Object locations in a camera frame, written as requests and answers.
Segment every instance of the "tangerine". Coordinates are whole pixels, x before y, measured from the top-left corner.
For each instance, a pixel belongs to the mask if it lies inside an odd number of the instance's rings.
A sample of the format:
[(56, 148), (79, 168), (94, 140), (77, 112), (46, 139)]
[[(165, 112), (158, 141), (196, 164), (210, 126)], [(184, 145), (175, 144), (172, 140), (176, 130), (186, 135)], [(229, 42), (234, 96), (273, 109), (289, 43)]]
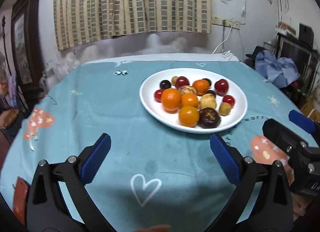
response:
[(168, 88), (162, 92), (161, 103), (165, 110), (169, 112), (176, 111), (181, 102), (180, 92), (174, 88)]
[(191, 105), (182, 107), (179, 112), (179, 121), (183, 126), (193, 127), (199, 121), (199, 113), (196, 108)]
[(181, 98), (181, 106), (185, 107), (187, 105), (193, 106), (194, 108), (198, 108), (199, 100), (195, 94), (186, 93)]
[(204, 79), (194, 81), (192, 86), (196, 89), (197, 95), (205, 94), (210, 88), (208, 81)]

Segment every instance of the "orange cushion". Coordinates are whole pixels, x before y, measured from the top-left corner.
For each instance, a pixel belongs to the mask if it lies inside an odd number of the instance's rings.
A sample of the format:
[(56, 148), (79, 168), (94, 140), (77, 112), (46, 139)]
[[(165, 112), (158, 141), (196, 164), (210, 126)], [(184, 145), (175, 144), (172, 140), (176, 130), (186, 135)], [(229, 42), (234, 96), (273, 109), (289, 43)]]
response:
[(0, 129), (8, 128), (19, 114), (19, 109), (9, 109), (0, 114)]

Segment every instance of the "power strip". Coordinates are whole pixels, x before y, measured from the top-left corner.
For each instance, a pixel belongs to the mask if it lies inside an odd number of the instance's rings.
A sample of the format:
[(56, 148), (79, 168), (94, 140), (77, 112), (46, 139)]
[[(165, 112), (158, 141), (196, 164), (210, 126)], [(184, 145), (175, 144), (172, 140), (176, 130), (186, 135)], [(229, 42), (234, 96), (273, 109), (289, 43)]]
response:
[(223, 21), (225, 21), (225, 27), (228, 28), (235, 28), (235, 29), (240, 29), (240, 22), (236, 21), (236, 20), (232, 20), (232, 19), (224, 19), (221, 18), (219, 16), (214, 16), (212, 17), (212, 24), (214, 25), (219, 25), (219, 26), (223, 26)]

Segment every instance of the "red cherry tomato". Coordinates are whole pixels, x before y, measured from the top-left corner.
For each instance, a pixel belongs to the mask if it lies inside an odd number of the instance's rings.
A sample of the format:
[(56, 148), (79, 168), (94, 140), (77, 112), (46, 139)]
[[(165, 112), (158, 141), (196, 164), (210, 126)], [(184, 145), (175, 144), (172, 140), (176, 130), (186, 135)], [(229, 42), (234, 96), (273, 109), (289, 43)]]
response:
[(176, 81), (176, 88), (179, 88), (183, 85), (190, 85), (189, 80), (186, 77), (178, 77)]
[(236, 101), (235, 101), (235, 99), (233, 98), (233, 96), (231, 96), (231, 95), (226, 95), (226, 96), (223, 97), (222, 102), (223, 102), (223, 103), (228, 103), (228, 104), (231, 105), (231, 107), (233, 107), (233, 106), (235, 105), (235, 102), (236, 102)]
[(216, 93), (221, 96), (225, 96), (229, 90), (229, 84), (225, 79), (220, 79), (214, 84)]
[(157, 91), (155, 91), (155, 94), (153, 95), (155, 100), (158, 102), (158, 103), (161, 103), (161, 95), (162, 95), (162, 92), (164, 90), (163, 89), (159, 89)]

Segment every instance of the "wooden frame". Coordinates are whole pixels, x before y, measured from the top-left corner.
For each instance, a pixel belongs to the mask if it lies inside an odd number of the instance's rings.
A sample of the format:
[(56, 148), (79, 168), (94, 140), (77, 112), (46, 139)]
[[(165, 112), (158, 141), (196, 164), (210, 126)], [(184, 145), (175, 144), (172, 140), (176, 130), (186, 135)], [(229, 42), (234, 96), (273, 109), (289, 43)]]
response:
[(12, 7), (11, 43), (17, 82), (29, 109), (38, 102), (44, 70), (38, 33), (39, 0), (17, 0)]

